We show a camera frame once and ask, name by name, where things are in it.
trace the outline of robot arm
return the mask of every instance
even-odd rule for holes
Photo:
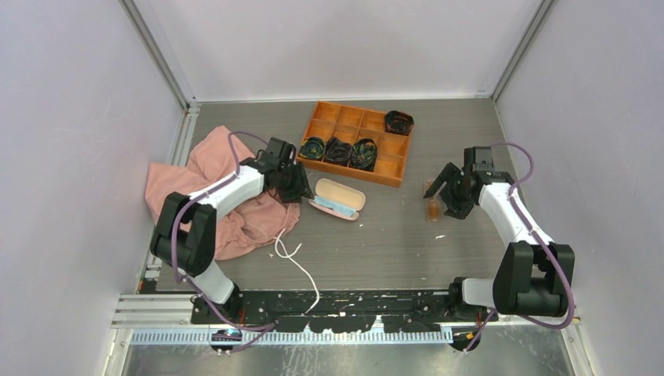
[[[494,168],[491,148],[476,146],[464,150],[463,170],[447,164],[424,195],[432,197],[445,184],[439,194],[448,208],[445,214],[457,219],[465,219],[475,205],[484,209],[507,249],[494,279],[459,277],[449,286],[449,293],[456,304],[495,307],[503,314],[563,316],[567,311],[565,290],[543,249],[512,207],[509,191],[513,183],[508,173]],[[518,191],[513,195],[571,282],[574,252],[566,244],[555,244],[540,230]],[[532,276],[534,265],[545,272],[544,278]]]
[[[181,223],[191,223],[191,227],[188,233],[178,232],[179,271],[189,276],[210,300],[232,311],[228,305],[239,300],[232,299],[233,294],[239,294],[239,289],[214,262],[216,223],[238,205],[266,190],[276,190],[286,203],[299,202],[302,197],[313,198],[304,167],[295,164],[294,155],[295,146],[272,138],[256,158],[240,162],[239,172],[188,195],[169,194],[150,242],[152,254],[172,266],[171,231],[175,218],[190,200],[204,195],[182,217]]]

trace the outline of white wall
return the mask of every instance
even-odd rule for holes
[[[116,0],[0,11],[3,375],[99,374],[182,111]]]
[[[648,0],[558,2],[498,103],[536,159],[534,215],[575,249],[600,374],[664,367],[662,16]]]
[[[199,101],[489,96],[540,0],[141,0]]]

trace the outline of white cable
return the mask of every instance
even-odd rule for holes
[[[293,256],[295,256],[295,254],[298,253],[298,250],[302,246],[302,243],[298,244],[298,246],[295,248],[295,251],[293,251],[293,253],[291,253],[289,255],[288,251],[286,250],[286,246],[283,244],[283,242],[281,240],[281,236],[283,235],[284,231],[286,231],[286,229],[281,230],[279,235],[274,238],[275,239],[274,252],[276,252],[276,255],[281,257],[282,259],[291,260],[298,268],[300,268],[301,271],[305,272],[307,277],[309,277],[309,280],[312,281],[313,289],[316,291],[316,300],[313,302],[312,306],[309,307],[309,309],[307,309],[305,311],[305,315],[306,315],[307,313],[309,313],[309,311],[312,310],[313,307],[316,306],[316,304],[318,304],[318,301],[320,300],[320,292],[318,291],[318,288],[316,287],[316,282],[314,282],[313,277],[311,277],[311,274],[309,274],[309,272],[305,268],[303,268],[302,265],[298,264],[297,261],[293,260]],[[281,248],[283,249],[283,255],[281,255],[281,253],[279,252],[279,248],[277,247],[278,244],[280,244]]]

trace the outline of metal grate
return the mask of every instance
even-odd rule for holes
[[[256,338],[258,333],[244,332],[242,341],[213,341],[218,329],[176,328],[137,329],[132,335],[132,345],[240,345]],[[384,333],[382,327],[366,332],[313,333],[306,328],[301,333],[270,332],[255,342],[256,345],[407,345],[417,343],[452,343],[452,328],[424,333]]]

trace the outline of blue cloth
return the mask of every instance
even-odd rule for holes
[[[346,205],[339,204],[338,202],[330,201],[325,198],[322,198],[320,196],[316,196],[313,199],[313,202],[317,203],[320,206],[324,206],[326,208],[332,209],[337,213],[340,213],[342,215],[346,215],[348,217],[352,217],[353,214],[355,214],[356,210],[353,208],[350,208]]]

